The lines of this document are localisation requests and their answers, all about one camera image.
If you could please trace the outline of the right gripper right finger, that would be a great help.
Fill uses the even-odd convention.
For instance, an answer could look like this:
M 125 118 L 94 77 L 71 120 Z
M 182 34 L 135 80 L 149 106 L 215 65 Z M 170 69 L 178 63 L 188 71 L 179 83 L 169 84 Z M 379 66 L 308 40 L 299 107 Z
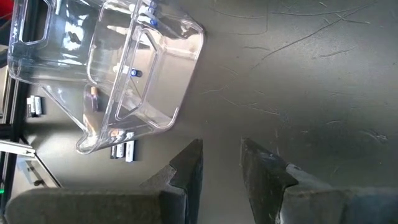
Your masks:
M 398 188 L 334 187 L 249 138 L 241 168 L 256 224 L 398 224 Z

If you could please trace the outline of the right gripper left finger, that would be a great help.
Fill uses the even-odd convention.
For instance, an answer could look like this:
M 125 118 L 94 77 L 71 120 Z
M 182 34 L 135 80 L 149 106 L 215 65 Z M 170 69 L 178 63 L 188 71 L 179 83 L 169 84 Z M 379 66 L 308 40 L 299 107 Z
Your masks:
M 197 224 L 202 180 L 195 139 L 138 189 L 28 190 L 8 203 L 6 224 Z

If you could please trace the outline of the clear plastic bin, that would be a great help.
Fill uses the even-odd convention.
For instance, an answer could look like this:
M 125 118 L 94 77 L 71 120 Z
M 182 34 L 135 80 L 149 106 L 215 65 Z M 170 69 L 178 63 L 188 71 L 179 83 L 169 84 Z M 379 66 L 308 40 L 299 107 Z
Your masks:
M 9 74 L 41 87 L 83 130 L 80 154 L 110 147 L 111 132 L 132 140 L 170 129 L 177 119 L 204 43 L 204 31 L 190 16 L 154 0 L 157 27 L 131 18 L 142 0 L 42 0 L 43 32 L 28 40 L 27 6 L 14 0 L 7 56 Z M 134 4 L 133 12 L 129 5 Z M 118 77 L 126 65 L 142 77 Z M 98 90 L 98 111 L 90 87 Z

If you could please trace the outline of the silver metal bracket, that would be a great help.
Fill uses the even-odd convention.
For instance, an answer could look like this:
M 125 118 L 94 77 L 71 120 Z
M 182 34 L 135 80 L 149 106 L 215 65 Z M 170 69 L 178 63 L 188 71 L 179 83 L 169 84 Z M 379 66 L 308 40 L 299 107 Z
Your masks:
M 27 157 L 35 157 L 35 149 L 26 144 L 0 140 L 0 151 L 18 154 Z

